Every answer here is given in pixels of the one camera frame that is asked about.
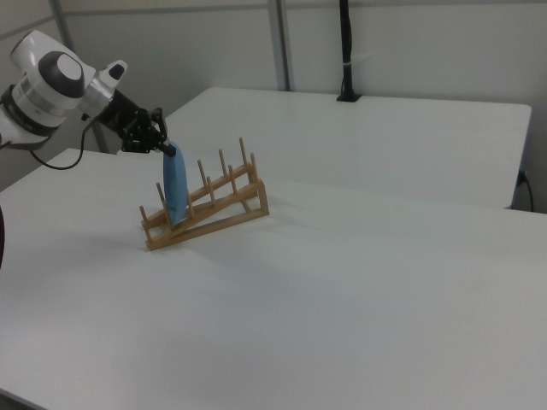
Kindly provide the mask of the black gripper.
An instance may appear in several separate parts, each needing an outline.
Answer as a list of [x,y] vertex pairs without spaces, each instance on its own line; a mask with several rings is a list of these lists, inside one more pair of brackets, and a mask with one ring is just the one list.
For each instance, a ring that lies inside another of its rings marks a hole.
[[148,127],[148,111],[122,92],[114,91],[98,121],[121,139],[122,152],[148,154],[159,150],[165,155],[175,155],[176,148],[168,138],[163,110],[155,108],[149,115],[150,137],[144,137],[143,129]]

